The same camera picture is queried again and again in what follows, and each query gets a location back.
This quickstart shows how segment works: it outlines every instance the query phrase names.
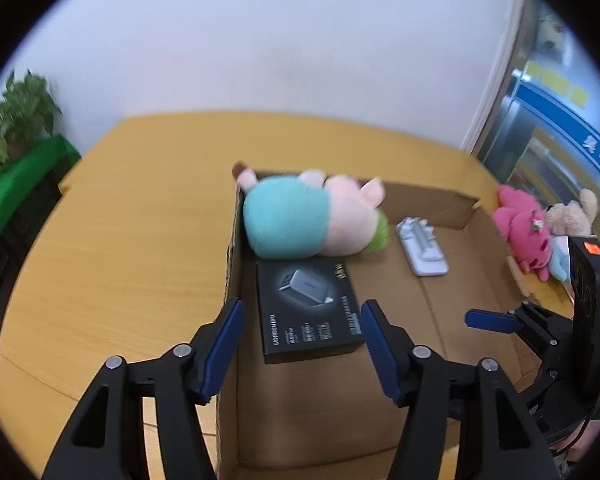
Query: metal screw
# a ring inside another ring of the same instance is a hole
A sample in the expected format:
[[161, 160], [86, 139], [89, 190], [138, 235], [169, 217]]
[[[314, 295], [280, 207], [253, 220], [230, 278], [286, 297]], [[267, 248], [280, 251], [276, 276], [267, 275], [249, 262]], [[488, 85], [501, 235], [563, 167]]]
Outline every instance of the metal screw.
[[490, 357], [483, 359], [481, 364], [482, 368], [484, 368], [488, 372], [494, 372], [498, 369], [498, 362], [496, 361], [496, 359], [491, 359]]
[[431, 357], [431, 349], [424, 345], [414, 346], [413, 355], [419, 357], [420, 359], [428, 359]]
[[110, 370], [118, 368], [122, 364], [122, 357], [119, 355], [112, 355], [109, 359], [104, 361], [104, 365]]
[[191, 353], [191, 346], [186, 343], [179, 344], [178, 346], [176, 346], [176, 348], [173, 349], [173, 354], [176, 357], [186, 357], [190, 353]]

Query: cardboard box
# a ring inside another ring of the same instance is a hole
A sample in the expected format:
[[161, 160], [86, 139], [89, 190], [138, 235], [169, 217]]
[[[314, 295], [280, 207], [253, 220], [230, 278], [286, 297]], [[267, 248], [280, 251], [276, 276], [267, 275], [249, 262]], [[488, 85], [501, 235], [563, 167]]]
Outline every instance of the cardboard box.
[[259, 260], [264, 361], [301, 361], [354, 351], [364, 342], [344, 258]]
[[[450, 270], [416, 277], [390, 230], [385, 250], [346, 258], [358, 301], [378, 300], [389, 321], [416, 344], [476, 364], [495, 358], [520, 387], [538, 360], [515, 336], [468, 328], [470, 308], [506, 312], [527, 295], [517, 265], [477, 199], [450, 190], [385, 183], [382, 209], [391, 224], [421, 216], [435, 227]], [[228, 251], [226, 293], [247, 309], [244, 336], [218, 398], [221, 480], [383, 478], [406, 417], [382, 394], [365, 346], [349, 354], [266, 365], [256, 292], [255, 258], [242, 227], [238, 192]], [[450, 421], [448, 446], [458, 442]]]

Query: yellow sticky note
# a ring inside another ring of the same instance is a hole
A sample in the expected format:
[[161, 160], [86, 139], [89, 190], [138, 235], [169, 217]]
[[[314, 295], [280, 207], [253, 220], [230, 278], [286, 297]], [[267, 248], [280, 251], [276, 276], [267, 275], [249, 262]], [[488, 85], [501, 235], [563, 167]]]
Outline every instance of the yellow sticky note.
[[558, 95], [567, 97], [569, 95], [569, 81], [563, 78], [561, 75], [558, 75], [552, 70], [544, 69], [541, 77], [542, 84], [551, 90], [553, 90]]
[[579, 106], [580, 108], [586, 108], [587, 107], [587, 101], [589, 101], [589, 94], [586, 93], [579, 86], [574, 86], [571, 89], [570, 101], [573, 104], [575, 104], [576, 106]]
[[542, 74], [542, 67], [538, 63], [533, 61], [527, 61], [525, 66], [525, 73], [530, 77], [540, 77]]

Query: stuffed toy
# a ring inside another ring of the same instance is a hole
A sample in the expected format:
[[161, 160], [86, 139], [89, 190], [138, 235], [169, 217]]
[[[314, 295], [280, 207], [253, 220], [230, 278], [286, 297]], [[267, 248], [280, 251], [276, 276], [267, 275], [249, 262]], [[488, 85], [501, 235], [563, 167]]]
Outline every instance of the stuffed toy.
[[591, 236], [591, 227], [598, 214], [598, 197], [590, 189], [580, 192], [580, 203], [554, 204], [544, 212], [546, 225], [556, 236]]
[[598, 197], [590, 189], [580, 191], [580, 203], [554, 204], [544, 211], [552, 233], [552, 256], [549, 270], [561, 282], [570, 282], [569, 236], [593, 236], [591, 227], [598, 214]]
[[389, 241], [379, 178], [360, 187], [345, 175], [307, 170], [258, 180], [243, 163], [232, 171], [245, 192], [242, 216], [249, 245], [261, 258], [290, 260], [376, 251]]
[[559, 282], [571, 283], [571, 262], [567, 236], [551, 237], [551, 260], [549, 272]]
[[493, 221], [522, 271], [536, 271], [541, 282], [549, 279], [551, 240], [549, 229], [544, 225], [542, 208], [536, 199], [511, 186], [498, 187], [500, 206], [493, 213]]

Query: pink pig plush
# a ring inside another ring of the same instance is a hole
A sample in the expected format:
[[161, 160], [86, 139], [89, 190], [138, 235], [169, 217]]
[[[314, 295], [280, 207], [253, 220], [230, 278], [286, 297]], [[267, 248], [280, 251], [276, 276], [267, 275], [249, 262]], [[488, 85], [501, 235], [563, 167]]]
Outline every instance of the pink pig plush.
[[244, 163], [232, 171], [246, 197], [242, 218], [249, 244], [261, 258], [290, 260], [377, 251], [388, 244], [385, 214], [378, 209], [384, 185], [374, 178], [326, 178], [319, 170], [259, 180]]
[[511, 186], [498, 187], [498, 202], [493, 221], [513, 255], [526, 274], [534, 269], [541, 282], [549, 279], [551, 242], [549, 229], [544, 224], [544, 213], [536, 199]]

